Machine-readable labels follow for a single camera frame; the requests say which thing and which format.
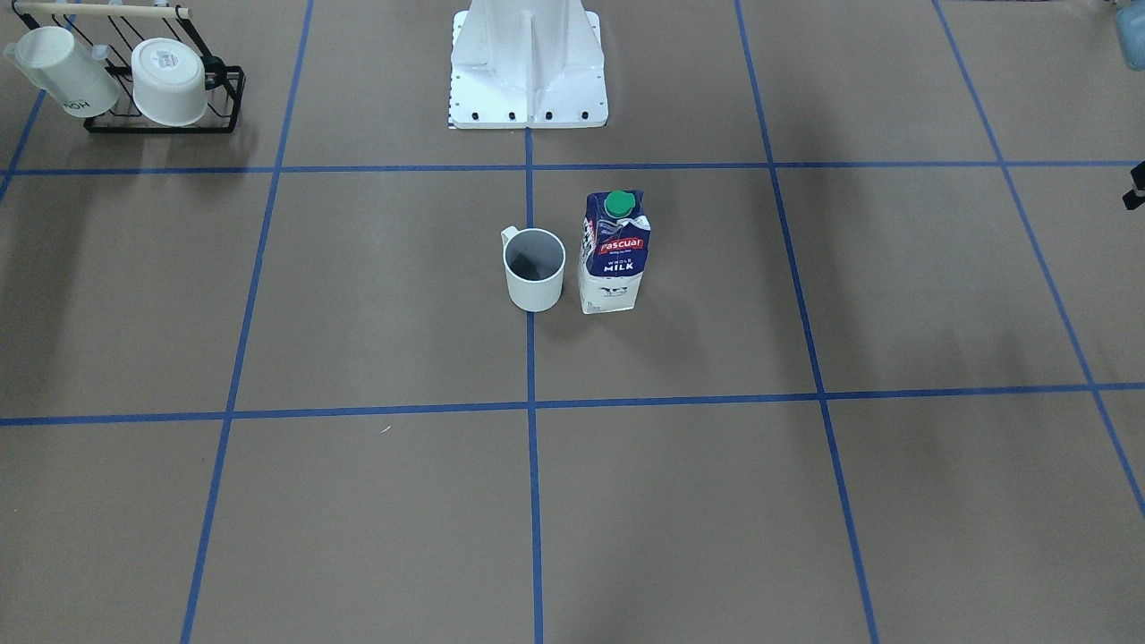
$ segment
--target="mug handle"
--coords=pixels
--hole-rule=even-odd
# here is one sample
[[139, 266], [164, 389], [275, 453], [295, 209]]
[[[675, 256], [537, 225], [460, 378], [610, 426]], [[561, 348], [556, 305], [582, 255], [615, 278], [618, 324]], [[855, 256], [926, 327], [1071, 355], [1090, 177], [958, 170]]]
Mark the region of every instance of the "mug handle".
[[508, 241], [516, 237], [518, 233], [520, 233], [520, 230], [516, 229], [516, 226], [510, 226], [508, 228], [502, 230], [502, 248], [507, 246]]
[[16, 65], [19, 69], [19, 71], [23, 72], [24, 76], [26, 76], [30, 81], [32, 81], [32, 85], [39, 87], [40, 89], [45, 88], [42, 79], [39, 78], [39, 73], [33, 73], [32, 71], [27, 70], [23, 64], [21, 64], [19, 58], [16, 57], [15, 42], [9, 42], [3, 48], [3, 57], [11, 61], [11, 64]]

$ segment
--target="red label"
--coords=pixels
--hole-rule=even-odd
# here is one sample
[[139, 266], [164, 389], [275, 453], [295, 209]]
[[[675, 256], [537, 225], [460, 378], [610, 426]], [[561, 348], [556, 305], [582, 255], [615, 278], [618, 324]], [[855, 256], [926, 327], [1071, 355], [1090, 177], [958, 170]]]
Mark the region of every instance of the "red label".
[[643, 249], [643, 239], [640, 237], [625, 237], [613, 242], [600, 244], [597, 254], [608, 254], [615, 251], [639, 251]]

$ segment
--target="black object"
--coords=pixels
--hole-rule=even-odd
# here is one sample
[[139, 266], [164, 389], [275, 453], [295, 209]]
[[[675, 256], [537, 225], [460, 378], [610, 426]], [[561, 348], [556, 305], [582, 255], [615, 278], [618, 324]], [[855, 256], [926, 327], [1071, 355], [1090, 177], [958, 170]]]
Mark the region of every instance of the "black object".
[[1134, 189], [1126, 193], [1121, 201], [1124, 202], [1126, 210], [1137, 210], [1145, 204], [1145, 162], [1137, 164], [1129, 175], [1134, 179]]
[[[182, 8], [180, 5], [175, 6], [177, 11]], [[27, 14], [21, 14], [16, 10], [16, 0], [11, 0], [11, 10], [19, 17], [21, 21], [27, 26], [29, 30], [39, 29], [40, 24], [35, 22], [35, 18]], [[79, 26], [69, 16], [65, 18], [68, 25], [79, 34], [88, 45], [95, 46], [92, 39], [85, 34]], [[53, 15], [52, 21], [57, 25], [60, 21]], [[119, 39], [123, 40], [127, 50], [134, 49], [132, 42], [124, 34], [123, 30], [116, 23], [114, 17], [108, 17], [111, 22], [111, 26], [114, 28], [116, 33], [119, 34]], [[143, 34], [140, 33], [135, 25], [133, 25], [127, 18], [119, 16], [119, 21], [127, 26], [136, 38], [142, 42], [145, 40]], [[184, 127], [171, 127], [167, 125], [159, 125], [151, 119], [143, 116], [143, 112], [139, 110], [135, 105], [135, 100], [132, 97], [132, 89], [129, 87], [132, 83], [132, 68], [131, 63], [116, 49], [114, 46], [111, 47], [112, 54], [119, 60], [118, 65], [112, 64], [109, 60], [106, 61], [106, 70], [117, 81], [119, 81], [120, 87], [124, 88], [124, 93], [131, 101], [129, 109], [124, 112], [117, 112], [114, 108], [105, 113], [96, 117], [90, 117], [84, 119], [84, 129], [95, 134], [229, 134], [235, 131], [238, 125], [238, 113], [243, 107], [243, 89], [246, 86], [246, 74], [243, 73], [243, 68], [238, 65], [228, 65], [220, 58], [211, 53], [207, 44], [204, 42], [203, 37], [199, 36], [197, 29], [191, 23], [190, 19], [176, 17], [175, 22], [182, 30], [183, 34], [195, 45], [199, 50], [199, 56], [203, 58], [203, 68], [205, 71], [206, 80], [204, 83], [203, 89], [205, 92], [211, 92], [211, 97], [207, 107], [214, 113], [216, 119], [221, 121], [219, 125], [189, 125]], [[171, 31], [171, 34], [179, 40], [183, 41], [180, 37], [179, 31], [172, 26], [172, 24], [164, 18], [163, 23]]]

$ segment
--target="mug sticker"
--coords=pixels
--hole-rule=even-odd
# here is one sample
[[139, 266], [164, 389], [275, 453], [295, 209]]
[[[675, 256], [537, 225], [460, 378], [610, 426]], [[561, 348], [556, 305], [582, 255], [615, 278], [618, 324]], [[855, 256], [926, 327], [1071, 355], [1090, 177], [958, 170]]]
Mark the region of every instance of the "mug sticker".
[[151, 52], [151, 62], [159, 69], [175, 69], [179, 66], [179, 56], [174, 52], [158, 49]]

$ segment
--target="green cap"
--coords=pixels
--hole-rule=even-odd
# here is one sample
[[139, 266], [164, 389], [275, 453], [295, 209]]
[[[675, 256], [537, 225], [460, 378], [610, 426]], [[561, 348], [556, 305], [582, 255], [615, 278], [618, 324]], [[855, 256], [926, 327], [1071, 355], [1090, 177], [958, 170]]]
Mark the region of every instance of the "green cap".
[[605, 211], [608, 212], [609, 217], [615, 219], [627, 217], [634, 207], [637, 207], [637, 197], [632, 193], [613, 190], [605, 198]]

